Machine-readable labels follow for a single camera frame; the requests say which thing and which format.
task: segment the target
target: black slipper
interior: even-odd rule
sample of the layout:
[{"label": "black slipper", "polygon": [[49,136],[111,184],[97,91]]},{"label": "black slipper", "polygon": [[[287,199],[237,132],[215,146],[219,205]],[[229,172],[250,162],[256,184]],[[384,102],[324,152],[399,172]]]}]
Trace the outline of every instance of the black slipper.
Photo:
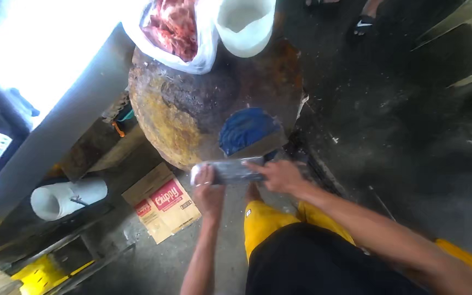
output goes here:
[{"label": "black slipper", "polygon": [[358,22],[353,24],[354,28],[352,33],[357,36],[364,36],[370,30],[372,30],[374,26],[374,20],[375,18],[368,15],[360,15],[358,17]]}]

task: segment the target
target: chippy carton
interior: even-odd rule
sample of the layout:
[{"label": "chippy carton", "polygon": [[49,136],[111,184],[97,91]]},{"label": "chippy carton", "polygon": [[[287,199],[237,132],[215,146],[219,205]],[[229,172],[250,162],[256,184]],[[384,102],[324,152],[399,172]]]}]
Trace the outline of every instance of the chippy carton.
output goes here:
[{"label": "chippy carton", "polygon": [[159,164],[123,193],[156,244],[187,227],[201,216],[178,179]]}]

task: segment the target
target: white plastic bag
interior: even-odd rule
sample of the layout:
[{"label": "white plastic bag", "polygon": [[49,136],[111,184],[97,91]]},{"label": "white plastic bag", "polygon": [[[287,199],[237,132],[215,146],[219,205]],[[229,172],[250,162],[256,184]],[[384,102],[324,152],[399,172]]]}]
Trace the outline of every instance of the white plastic bag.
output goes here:
[{"label": "white plastic bag", "polygon": [[222,0],[214,23],[232,54],[251,57],[271,38],[276,0]]},{"label": "white plastic bag", "polygon": [[168,53],[151,43],[141,30],[141,19],[148,6],[155,0],[130,0],[124,13],[122,23],[128,37],[136,46],[148,56],[160,63],[176,70],[192,74],[204,74],[211,70],[216,59],[218,48],[218,32],[213,22],[216,6],[209,5],[209,0],[196,0],[194,14],[196,15],[196,32],[198,39],[198,52],[190,62],[183,61],[180,57]]}]

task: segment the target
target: white bucket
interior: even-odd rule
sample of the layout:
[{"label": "white bucket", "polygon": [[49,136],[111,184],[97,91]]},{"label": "white bucket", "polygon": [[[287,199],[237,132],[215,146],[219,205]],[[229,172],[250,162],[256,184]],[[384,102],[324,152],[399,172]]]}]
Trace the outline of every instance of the white bucket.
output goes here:
[{"label": "white bucket", "polygon": [[251,57],[272,34],[276,0],[223,0],[214,19],[220,38],[232,54]]},{"label": "white bucket", "polygon": [[79,210],[84,204],[95,203],[107,195],[107,185],[101,178],[86,178],[76,183],[65,182],[38,187],[30,196],[32,210],[39,218],[53,221]]}]

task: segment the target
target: meat scraps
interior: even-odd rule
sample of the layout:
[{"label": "meat scraps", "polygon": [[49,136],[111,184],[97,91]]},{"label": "meat scraps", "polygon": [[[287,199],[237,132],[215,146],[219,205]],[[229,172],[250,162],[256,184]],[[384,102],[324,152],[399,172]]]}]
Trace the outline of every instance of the meat scraps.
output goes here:
[{"label": "meat scraps", "polygon": [[194,0],[156,0],[150,22],[141,28],[159,48],[191,61],[198,52]]}]

